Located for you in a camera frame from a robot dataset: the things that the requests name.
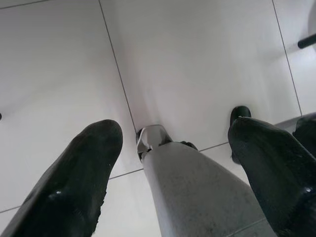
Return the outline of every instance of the white tile floor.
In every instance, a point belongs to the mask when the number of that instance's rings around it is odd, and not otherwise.
[[[0,3],[0,211],[96,120],[123,129],[115,177],[141,168],[133,123],[202,150],[227,142],[236,105],[271,123],[316,110],[316,48],[296,46],[316,33],[314,0],[101,0],[120,74],[98,0],[7,8],[28,2]],[[247,182],[228,144],[203,153]],[[0,232],[15,211],[0,213]],[[160,236],[143,171],[109,182],[95,236],[105,233]]]

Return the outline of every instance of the white floor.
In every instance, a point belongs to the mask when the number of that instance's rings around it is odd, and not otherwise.
[[[270,123],[316,110],[316,46],[297,47],[316,33],[314,0],[32,2],[0,2],[0,232],[94,121],[124,135],[95,236],[141,237],[160,231],[135,131],[162,124],[247,183],[230,110]]]

